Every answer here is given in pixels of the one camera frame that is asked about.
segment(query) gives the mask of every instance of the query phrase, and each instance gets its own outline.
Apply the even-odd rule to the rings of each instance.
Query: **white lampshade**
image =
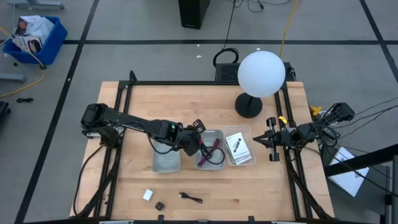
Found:
[[[239,85],[248,95],[254,97],[271,96],[281,88],[284,80],[284,63],[271,52],[251,53],[239,66]]]

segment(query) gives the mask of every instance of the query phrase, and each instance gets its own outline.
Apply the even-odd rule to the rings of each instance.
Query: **yellow clamp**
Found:
[[[315,107],[315,106],[310,106],[311,111],[312,111],[312,115],[316,116],[318,115],[318,113],[322,110],[322,107]]]
[[[279,116],[278,118],[279,118],[283,123],[287,124],[286,118],[284,118],[283,116]]]

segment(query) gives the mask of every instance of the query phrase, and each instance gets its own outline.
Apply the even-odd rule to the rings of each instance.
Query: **white charger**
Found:
[[[144,196],[142,197],[144,200],[150,201],[150,199],[152,198],[154,192],[147,189],[144,193]]]

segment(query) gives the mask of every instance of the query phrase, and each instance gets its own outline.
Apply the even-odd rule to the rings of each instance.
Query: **plastic container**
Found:
[[[154,147],[159,152],[167,152],[171,146],[154,141]],[[159,154],[153,151],[152,171],[156,173],[176,172],[181,169],[180,151],[171,151],[167,154]]]
[[[250,152],[251,159],[249,159],[248,161],[245,161],[245,162],[243,162],[243,163],[241,163],[241,164],[239,164],[239,165],[235,164],[235,163],[233,162],[233,159],[232,159],[232,157],[231,157],[231,154],[229,153],[228,144],[225,144],[226,151],[227,151],[226,156],[227,156],[228,164],[229,164],[230,166],[248,166],[248,165],[253,165],[253,164],[255,164],[255,163],[257,162],[257,159],[256,159],[256,157],[255,157],[255,155],[254,155],[254,152],[253,152],[252,136],[251,136],[251,127],[250,127],[250,125],[234,125],[234,126],[231,125],[231,126],[225,126],[225,128],[224,128],[225,138],[227,138],[228,136],[231,136],[231,135],[233,135],[233,134],[236,134],[236,133],[242,133],[244,142],[246,143],[246,145],[247,145],[247,147],[248,147],[248,150],[249,150],[249,152]]]
[[[225,160],[228,157],[228,155],[225,152],[225,136],[224,136],[224,133],[222,132],[222,130],[206,130],[200,136],[203,140],[203,143],[205,143],[206,146],[213,146],[214,141],[217,138],[219,138],[220,143],[218,144],[218,147],[224,152],[225,159],[222,163],[220,163],[218,165],[214,165],[214,164],[211,164],[208,161],[206,161],[202,166],[198,166],[198,163],[203,158],[201,152],[198,151],[195,154],[195,159],[194,159],[195,166],[201,170],[220,170],[220,169],[224,168]],[[214,163],[219,163],[222,159],[223,159],[223,153],[217,149],[217,150],[213,151],[213,157],[210,159],[210,161],[214,162]]]
[[[54,27],[47,37],[42,50],[39,53],[33,53],[44,65],[51,65],[55,57],[57,56],[63,41],[68,35],[68,31],[62,26],[60,19],[58,17],[45,16],[49,21],[54,23]],[[15,59],[22,63],[34,63],[39,64],[35,58],[33,58],[29,53],[22,52],[21,49],[12,43],[9,39],[4,47],[2,48],[4,53],[13,56]]]

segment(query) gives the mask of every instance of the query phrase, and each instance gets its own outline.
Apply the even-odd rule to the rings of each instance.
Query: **yellow cable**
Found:
[[[292,12],[290,12],[289,20],[287,21],[287,24],[286,24],[286,27],[285,27],[284,36],[282,38],[282,44],[280,45],[280,52],[279,52],[279,57],[280,58],[282,58],[282,52],[284,51],[286,33],[287,33],[287,30],[290,27],[290,23],[292,23],[293,15],[294,15],[294,12],[296,11],[296,8],[297,8],[297,3],[299,3],[299,0],[295,0]]]
[[[12,38],[12,36],[11,36],[3,27],[0,26],[0,30],[3,31],[8,37]],[[29,53],[33,58],[35,58],[36,61],[38,61],[38,63],[39,63],[41,66],[44,67],[43,63],[42,63],[34,54],[32,54],[31,52],[28,52],[28,53]],[[44,76],[45,76],[45,70],[43,70],[42,76],[41,76],[41,77],[39,78],[39,80],[37,80],[36,82],[32,82],[31,84],[28,84],[28,85],[26,85],[26,86],[24,86],[24,87],[22,87],[22,88],[19,88],[18,90],[14,90],[14,91],[10,92],[10,93],[0,95],[0,98],[5,97],[5,96],[13,95],[13,94],[15,94],[15,93],[18,93],[18,92],[21,91],[21,90],[24,90],[24,89],[26,89],[26,88],[31,87],[32,85],[38,84],[39,82],[41,82],[41,81],[43,80]]]
[[[24,87],[22,87],[22,88],[20,88],[20,89],[18,89],[18,90],[14,90],[14,91],[10,92],[10,93],[0,95],[0,98],[5,97],[5,96],[10,96],[10,95],[12,95],[12,94],[15,94],[15,93],[21,91],[21,90],[24,90],[24,89],[26,89],[26,88],[29,88],[29,87],[31,87],[32,85],[38,84],[39,82],[41,82],[41,81],[43,80],[44,75],[45,75],[45,70],[43,70],[42,76],[41,76],[40,79],[37,80],[36,82],[32,82],[31,84],[28,84],[28,85],[26,85],[26,86],[24,86]]]

